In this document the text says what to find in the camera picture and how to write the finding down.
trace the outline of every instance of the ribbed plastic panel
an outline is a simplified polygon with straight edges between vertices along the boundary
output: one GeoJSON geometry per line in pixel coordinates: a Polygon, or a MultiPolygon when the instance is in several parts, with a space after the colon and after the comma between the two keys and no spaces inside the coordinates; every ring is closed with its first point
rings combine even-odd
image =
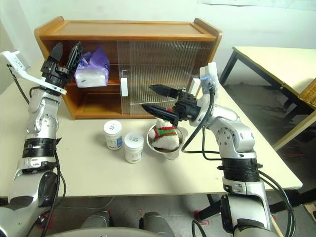
{"type": "Polygon", "coordinates": [[[209,58],[212,42],[118,41],[120,78],[126,77],[128,97],[122,97],[123,114],[147,115],[141,104],[174,106],[176,100],[150,90],[153,84],[187,88],[209,58]]]}

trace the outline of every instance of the jar lid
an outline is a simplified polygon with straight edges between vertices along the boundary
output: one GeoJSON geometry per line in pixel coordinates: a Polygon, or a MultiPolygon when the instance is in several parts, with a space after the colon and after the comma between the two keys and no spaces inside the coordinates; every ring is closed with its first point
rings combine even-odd
{"type": "Polygon", "coordinates": [[[110,120],[104,124],[103,129],[108,136],[114,137],[122,131],[122,124],[117,120],[110,120]]]}
{"type": "Polygon", "coordinates": [[[144,146],[144,138],[137,132],[130,132],[124,138],[125,147],[139,149],[144,146]]]}

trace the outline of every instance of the table leg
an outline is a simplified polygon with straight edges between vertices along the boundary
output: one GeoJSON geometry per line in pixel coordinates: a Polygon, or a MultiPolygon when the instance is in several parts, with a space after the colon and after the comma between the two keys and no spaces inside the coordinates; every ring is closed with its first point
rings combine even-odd
{"type": "Polygon", "coordinates": [[[237,55],[237,53],[235,51],[233,51],[233,53],[231,54],[231,57],[229,58],[226,66],[221,74],[221,77],[219,78],[219,82],[221,85],[224,85],[224,83],[227,80],[227,77],[231,73],[231,71],[232,71],[232,69],[237,61],[236,55],[237,55]]]}
{"type": "Polygon", "coordinates": [[[304,131],[307,127],[309,127],[312,123],[316,121],[316,110],[314,110],[307,118],[301,121],[295,128],[289,131],[284,137],[278,140],[273,144],[273,148],[277,151],[289,141],[291,141],[294,137],[304,131]]]}

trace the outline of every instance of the stuffed toy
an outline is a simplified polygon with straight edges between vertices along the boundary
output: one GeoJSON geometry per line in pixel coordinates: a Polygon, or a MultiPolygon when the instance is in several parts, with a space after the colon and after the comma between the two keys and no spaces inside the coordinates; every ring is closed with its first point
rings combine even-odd
{"type": "Polygon", "coordinates": [[[157,118],[156,126],[150,130],[148,136],[153,139],[152,146],[164,150],[175,150],[179,147],[179,136],[172,124],[157,118]]]}

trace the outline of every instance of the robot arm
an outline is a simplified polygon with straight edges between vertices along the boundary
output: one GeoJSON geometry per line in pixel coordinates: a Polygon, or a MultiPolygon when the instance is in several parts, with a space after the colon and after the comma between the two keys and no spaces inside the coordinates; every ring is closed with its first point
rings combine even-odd
{"type": "Polygon", "coordinates": [[[203,96],[197,100],[185,90],[176,90],[164,85],[152,85],[159,95],[178,98],[172,112],[156,105],[143,104],[142,107],[155,117],[170,121],[177,126],[179,121],[189,120],[198,126],[207,116],[203,126],[211,130],[219,146],[224,171],[223,187],[228,194],[221,199],[223,228],[236,237],[275,237],[271,232],[271,215],[264,189],[259,177],[254,135],[244,125],[238,115],[225,107],[212,103],[215,93],[217,71],[215,63],[201,68],[200,78],[203,96]]]}
{"type": "Polygon", "coordinates": [[[39,89],[33,91],[29,103],[24,150],[10,187],[9,205],[0,207],[0,236],[26,236],[36,219],[53,205],[58,191],[58,177],[53,172],[58,143],[57,111],[60,95],[66,94],[63,87],[70,81],[81,52],[82,46],[78,43],[72,49],[67,66],[59,67],[62,43],[58,43],[42,66],[41,79],[26,72],[26,67],[17,57],[18,53],[1,53],[16,76],[39,84],[39,89]]]}

